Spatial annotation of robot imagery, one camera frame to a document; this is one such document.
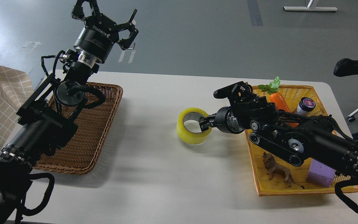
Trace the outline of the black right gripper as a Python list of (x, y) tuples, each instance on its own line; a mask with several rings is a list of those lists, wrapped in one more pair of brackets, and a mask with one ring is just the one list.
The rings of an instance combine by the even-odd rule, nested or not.
[(199, 126), (202, 132), (211, 130), (213, 127), (223, 133), (231, 134), (240, 134), (245, 130), (238, 124), (231, 107), (222, 107), (214, 114), (201, 117)]

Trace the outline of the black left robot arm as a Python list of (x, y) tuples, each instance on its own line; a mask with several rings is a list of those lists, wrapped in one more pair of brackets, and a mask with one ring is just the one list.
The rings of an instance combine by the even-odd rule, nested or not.
[(33, 216), (47, 206), (55, 178), (50, 173), (32, 174), (43, 154), (52, 156), (67, 145), (78, 130), (75, 120), (86, 109), (102, 105), (106, 97), (88, 86), (88, 78), (98, 72), (114, 44), (122, 50), (134, 49), (138, 29), (135, 9), (130, 19), (117, 24), (99, 11), (90, 0), (91, 15), (85, 17), (78, 0), (71, 12), (73, 19), (84, 22), (74, 50), (41, 57), (46, 79), (18, 109), (22, 128), (0, 151), (0, 224), (16, 211), (15, 223)]

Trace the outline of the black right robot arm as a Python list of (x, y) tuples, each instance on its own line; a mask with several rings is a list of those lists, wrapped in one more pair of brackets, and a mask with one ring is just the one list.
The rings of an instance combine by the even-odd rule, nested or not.
[(218, 89), (213, 96), (227, 98), (230, 106), (200, 117), (201, 131), (215, 127), (238, 134), (251, 129), (253, 144), (295, 167), (312, 158), (349, 176), (335, 184), (335, 194), (358, 214), (358, 205), (342, 192), (343, 187), (358, 185), (358, 140), (344, 134), (332, 116), (306, 117), (278, 110), (243, 81)]

